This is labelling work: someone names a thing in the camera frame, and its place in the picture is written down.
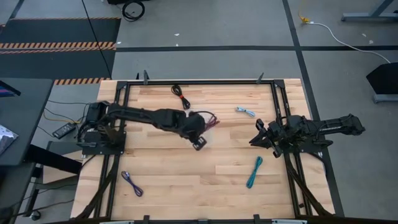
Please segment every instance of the blue cable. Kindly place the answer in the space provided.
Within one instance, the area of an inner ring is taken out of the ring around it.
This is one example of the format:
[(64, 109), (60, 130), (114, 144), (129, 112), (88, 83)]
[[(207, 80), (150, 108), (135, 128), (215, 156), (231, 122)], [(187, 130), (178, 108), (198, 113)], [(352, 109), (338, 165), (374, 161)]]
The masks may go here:
[(141, 197), (144, 194), (144, 191), (132, 182), (129, 172), (122, 171), (121, 175), (123, 179), (126, 180), (133, 187), (134, 193), (136, 193), (138, 197)]
[(256, 165), (254, 166), (253, 173), (250, 175), (249, 180), (246, 182), (246, 187), (251, 188), (254, 184), (254, 179), (256, 178), (257, 170), (259, 169), (260, 165), (262, 164), (262, 158), (259, 156), (256, 160)]
[(245, 112), (245, 113), (247, 113), (247, 114), (248, 114), (250, 117), (252, 117), (252, 118), (256, 116), (256, 113), (255, 113), (255, 112), (246, 110), (246, 109), (244, 109), (244, 108), (242, 108), (242, 107), (240, 107), (240, 106), (237, 106), (237, 107), (236, 107), (236, 111), (238, 111), (238, 112)]

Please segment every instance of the teal cable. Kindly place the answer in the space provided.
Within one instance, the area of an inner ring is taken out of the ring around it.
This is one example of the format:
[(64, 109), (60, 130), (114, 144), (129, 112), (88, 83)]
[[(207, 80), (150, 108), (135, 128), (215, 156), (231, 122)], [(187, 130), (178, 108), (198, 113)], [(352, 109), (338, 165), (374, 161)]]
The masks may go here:
[(251, 188), (254, 184), (254, 179), (256, 178), (257, 170), (259, 169), (260, 165), (262, 164), (262, 158), (259, 156), (256, 160), (256, 165), (254, 166), (253, 173), (250, 175), (249, 180), (246, 182), (246, 187)]

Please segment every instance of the connector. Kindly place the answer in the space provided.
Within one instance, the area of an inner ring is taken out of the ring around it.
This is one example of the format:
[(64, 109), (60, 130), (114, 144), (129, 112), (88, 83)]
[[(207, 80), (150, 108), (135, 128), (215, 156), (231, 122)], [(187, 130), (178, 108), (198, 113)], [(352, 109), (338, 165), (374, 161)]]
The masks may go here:
[(309, 18), (306, 18), (306, 17), (303, 17), (303, 16), (300, 16), (300, 19), (301, 19), (302, 23), (309, 23), (310, 22)]

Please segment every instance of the black clamp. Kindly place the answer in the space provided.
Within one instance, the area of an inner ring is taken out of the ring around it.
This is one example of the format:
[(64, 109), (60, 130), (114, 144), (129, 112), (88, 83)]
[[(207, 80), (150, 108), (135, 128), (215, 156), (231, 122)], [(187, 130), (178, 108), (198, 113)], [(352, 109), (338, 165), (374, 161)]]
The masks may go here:
[(264, 75), (264, 72), (261, 73), (260, 77), (257, 79), (256, 84), (261, 84), (262, 76)]
[(142, 220), (142, 224), (149, 224), (149, 215), (144, 215), (144, 219)]
[(198, 224), (208, 224), (208, 223), (209, 223), (209, 220), (205, 220), (205, 219), (198, 220)]
[(260, 224), (261, 223), (261, 219), (260, 219), (260, 215), (259, 214), (254, 214), (253, 218), (254, 218), (254, 224)]
[(147, 70), (144, 70), (144, 85), (148, 85), (149, 76)]
[[(137, 73), (136, 80), (139, 80), (139, 73)], [(150, 80), (147, 70), (144, 70), (144, 85), (148, 85), (148, 80)]]

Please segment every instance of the monitor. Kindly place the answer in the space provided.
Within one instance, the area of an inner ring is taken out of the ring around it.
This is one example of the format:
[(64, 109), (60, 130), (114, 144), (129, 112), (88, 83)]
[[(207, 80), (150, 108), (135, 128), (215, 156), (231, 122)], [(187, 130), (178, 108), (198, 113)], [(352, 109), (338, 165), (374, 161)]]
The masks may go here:
[(11, 87), (7, 83), (0, 80), (0, 98), (1, 97), (9, 97), (9, 96), (20, 96), (20, 91)]

